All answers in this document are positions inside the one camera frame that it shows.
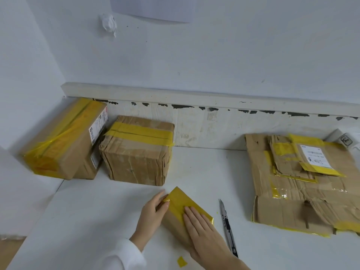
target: white paper sheet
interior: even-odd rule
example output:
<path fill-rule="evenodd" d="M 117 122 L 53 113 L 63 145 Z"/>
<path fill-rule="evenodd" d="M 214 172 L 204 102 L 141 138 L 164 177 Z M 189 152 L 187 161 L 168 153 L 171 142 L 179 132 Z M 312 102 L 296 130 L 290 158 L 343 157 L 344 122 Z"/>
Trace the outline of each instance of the white paper sheet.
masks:
<path fill-rule="evenodd" d="M 196 0 L 110 0 L 113 12 L 175 22 L 192 22 Z"/>

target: white sleeve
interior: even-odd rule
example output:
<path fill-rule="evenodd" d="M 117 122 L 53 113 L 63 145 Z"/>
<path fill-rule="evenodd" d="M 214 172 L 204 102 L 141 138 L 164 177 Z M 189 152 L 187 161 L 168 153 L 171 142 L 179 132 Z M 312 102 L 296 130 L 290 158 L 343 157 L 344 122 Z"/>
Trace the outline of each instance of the white sleeve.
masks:
<path fill-rule="evenodd" d="M 116 249 L 112 251 L 102 263 L 102 270 L 134 270 L 143 269 L 146 260 L 140 250 L 128 239 L 118 242 Z"/>

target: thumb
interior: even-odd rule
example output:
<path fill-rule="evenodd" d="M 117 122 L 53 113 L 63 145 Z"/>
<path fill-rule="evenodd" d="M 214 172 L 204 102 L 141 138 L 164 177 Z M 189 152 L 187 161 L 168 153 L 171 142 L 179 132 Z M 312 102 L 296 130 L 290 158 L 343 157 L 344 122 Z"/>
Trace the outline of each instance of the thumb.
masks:
<path fill-rule="evenodd" d="M 170 205 L 170 201 L 166 201 L 164 204 L 161 205 L 161 207 L 158 209 L 158 211 L 156 212 L 156 214 L 159 216 L 159 218 L 162 220 L 162 218 L 164 217 L 165 213 L 167 212 L 167 210 L 169 209 L 169 205 Z"/>

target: crumpled white tissue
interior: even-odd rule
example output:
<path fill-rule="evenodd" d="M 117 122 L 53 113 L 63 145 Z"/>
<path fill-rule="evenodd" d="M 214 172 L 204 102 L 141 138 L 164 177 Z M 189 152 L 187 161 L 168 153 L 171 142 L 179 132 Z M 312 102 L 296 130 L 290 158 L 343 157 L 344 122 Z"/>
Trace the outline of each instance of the crumpled white tissue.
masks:
<path fill-rule="evenodd" d="M 100 16 L 101 21 L 103 22 L 103 27 L 107 32 L 112 32 L 114 37 L 116 38 L 116 29 L 117 25 L 113 15 L 111 14 L 103 14 Z"/>

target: white shipping label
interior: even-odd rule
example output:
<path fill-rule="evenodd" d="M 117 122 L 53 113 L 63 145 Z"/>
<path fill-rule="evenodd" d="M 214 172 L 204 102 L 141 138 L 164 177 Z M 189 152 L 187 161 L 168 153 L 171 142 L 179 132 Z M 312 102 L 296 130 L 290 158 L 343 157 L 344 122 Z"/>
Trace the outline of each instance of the white shipping label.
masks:
<path fill-rule="evenodd" d="M 98 118 L 94 121 L 94 123 L 89 128 L 89 134 L 91 139 L 91 144 L 93 145 L 99 134 L 105 127 L 106 122 L 108 122 L 108 107 L 106 106 L 105 109 L 101 112 Z"/>
<path fill-rule="evenodd" d="M 305 145 L 300 145 L 302 152 L 307 158 L 308 162 L 314 166 L 320 166 L 325 168 L 331 168 L 328 160 L 326 159 L 323 151 L 317 147 L 310 147 Z"/>
<path fill-rule="evenodd" d="M 99 146 L 96 146 L 96 148 L 94 148 L 94 151 L 91 154 L 91 161 L 92 161 L 92 164 L 94 165 L 95 169 L 98 168 L 100 159 L 101 159 L 101 155 L 100 155 Z"/>

